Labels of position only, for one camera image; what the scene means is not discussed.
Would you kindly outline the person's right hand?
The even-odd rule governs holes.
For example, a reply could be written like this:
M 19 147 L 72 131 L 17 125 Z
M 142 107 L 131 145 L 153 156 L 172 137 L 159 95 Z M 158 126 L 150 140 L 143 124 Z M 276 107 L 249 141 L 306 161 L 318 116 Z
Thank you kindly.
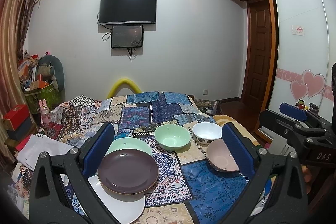
M 301 168 L 302 168 L 303 178 L 306 184 L 314 180 L 313 173 L 307 166 L 302 165 Z

